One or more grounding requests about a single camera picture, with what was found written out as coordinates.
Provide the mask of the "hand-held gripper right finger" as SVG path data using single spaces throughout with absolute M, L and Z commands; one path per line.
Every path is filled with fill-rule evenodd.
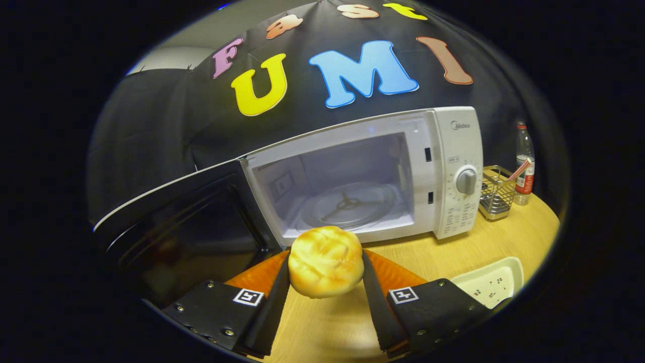
M 448 279 L 428 282 L 378 253 L 362 254 L 369 312 L 380 349 L 389 358 L 428 354 L 492 313 Z

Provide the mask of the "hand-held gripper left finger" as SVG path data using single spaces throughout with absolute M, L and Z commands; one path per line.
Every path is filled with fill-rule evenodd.
M 265 358 L 290 289 L 289 255 L 280 252 L 226 282 L 200 282 L 164 308 L 163 316 L 207 344 Z

